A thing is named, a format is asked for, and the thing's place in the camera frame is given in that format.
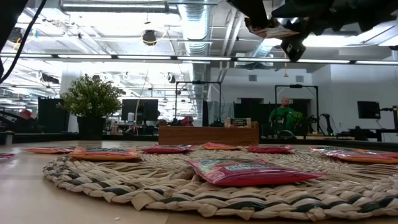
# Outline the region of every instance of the snack bag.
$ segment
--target snack bag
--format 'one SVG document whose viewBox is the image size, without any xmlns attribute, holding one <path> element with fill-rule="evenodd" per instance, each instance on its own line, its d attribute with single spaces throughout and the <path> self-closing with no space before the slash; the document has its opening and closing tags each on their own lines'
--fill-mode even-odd
<svg viewBox="0 0 398 224">
<path fill-rule="evenodd" d="M 61 154 L 73 152 L 75 147 L 30 147 L 24 149 L 27 152 L 44 153 L 44 154 Z"/>
<path fill-rule="evenodd" d="M 123 161 L 137 159 L 135 149 L 106 149 L 100 147 L 76 147 L 70 154 L 75 159 Z"/>
<path fill-rule="evenodd" d="M 147 153 L 181 153 L 193 150 L 191 145 L 180 145 L 180 146 L 160 146 L 158 144 L 154 146 L 144 146 L 139 149 Z"/>
<path fill-rule="evenodd" d="M 14 153 L 0 153 L 0 161 L 11 159 L 15 156 Z"/>
<path fill-rule="evenodd" d="M 198 175 L 215 185 L 286 184 L 323 175 L 283 168 L 265 159 L 192 159 L 189 164 Z"/>
<path fill-rule="evenodd" d="M 218 143 L 211 143 L 211 142 L 203 144 L 202 146 L 205 149 L 210 149 L 210 150 L 234 150 L 234 149 L 239 149 L 236 146 L 229 146 L 229 145 L 226 145 L 226 144 L 218 144 Z"/>
<path fill-rule="evenodd" d="M 391 157 L 397 156 L 397 153 L 394 152 L 347 149 L 342 147 L 310 147 L 310 149 L 346 161 L 398 164 L 398 159 Z"/>
<path fill-rule="evenodd" d="M 292 150 L 292 146 L 249 146 L 249 152 L 255 153 L 285 153 Z"/>
</svg>

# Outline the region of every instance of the wooden box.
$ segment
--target wooden box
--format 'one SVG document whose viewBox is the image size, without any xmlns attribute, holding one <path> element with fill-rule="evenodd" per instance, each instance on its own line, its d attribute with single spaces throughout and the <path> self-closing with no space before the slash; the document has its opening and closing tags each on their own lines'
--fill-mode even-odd
<svg viewBox="0 0 398 224">
<path fill-rule="evenodd" d="M 159 127 L 159 144 L 161 145 L 200 145 L 206 142 L 233 146 L 257 146 L 259 144 L 259 129 L 186 126 Z"/>
</svg>

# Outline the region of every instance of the wooden table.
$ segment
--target wooden table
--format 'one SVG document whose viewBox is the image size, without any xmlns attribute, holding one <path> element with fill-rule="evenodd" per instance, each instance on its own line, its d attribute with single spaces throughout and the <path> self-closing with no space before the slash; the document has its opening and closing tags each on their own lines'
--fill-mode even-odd
<svg viewBox="0 0 398 224">
<path fill-rule="evenodd" d="M 102 146 L 118 147 L 148 145 L 154 142 L 137 141 L 65 141 L 16 144 L 0 147 L 0 152 L 18 153 L 13 161 L 0 162 L 0 220 L 4 224 L 264 224 L 297 223 L 295 220 L 244 221 L 239 217 L 203 218 L 198 213 L 136 211 L 132 205 L 109 204 L 84 194 L 57 189 L 43 177 L 42 168 L 56 155 L 33 154 L 21 151 L 28 146 Z M 398 223 L 398 217 L 371 218 L 361 221 L 327 220 L 319 223 Z"/>
</svg>

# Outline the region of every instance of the white wall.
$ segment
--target white wall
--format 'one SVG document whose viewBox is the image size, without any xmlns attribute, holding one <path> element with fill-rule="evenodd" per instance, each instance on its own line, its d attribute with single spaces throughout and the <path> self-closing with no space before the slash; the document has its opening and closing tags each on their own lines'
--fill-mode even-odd
<svg viewBox="0 0 398 224">
<path fill-rule="evenodd" d="M 212 68 L 212 81 L 216 81 L 218 77 L 218 68 Z M 285 70 L 253 70 L 246 69 L 229 69 L 225 75 L 221 92 L 226 103 L 238 102 L 238 98 L 263 98 L 264 103 L 275 102 L 275 85 L 291 85 L 297 84 L 295 76 L 303 75 L 304 83 L 302 85 L 311 85 L 311 73 L 307 73 L 304 69 L 288 69 L 289 77 L 284 77 Z M 257 75 L 256 82 L 249 82 L 248 75 Z M 290 89 L 278 88 L 277 101 L 279 102 L 283 96 L 291 99 L 312 99 L 315 98 L 307 89 Z M 218 101 L 219 93 L 210 88 L 210 101 Z"/>
<path fill-rule="evenodd" d="M 398 105 L 398 77 L 392 66 L 327 65 L 312 74 L 312 81 L 320 89 L 320 114 L 330 114 L 339 132 L 355 126 L 380 128 L 375 119 L 359 119 L 357 101 L 378 101 L 381 108 Z M 392 112 L 381 112 L 379 124 L 394 128 Z M 398 142 L 398 137 L 385 134 L 384 141 Z"/>
</svg>

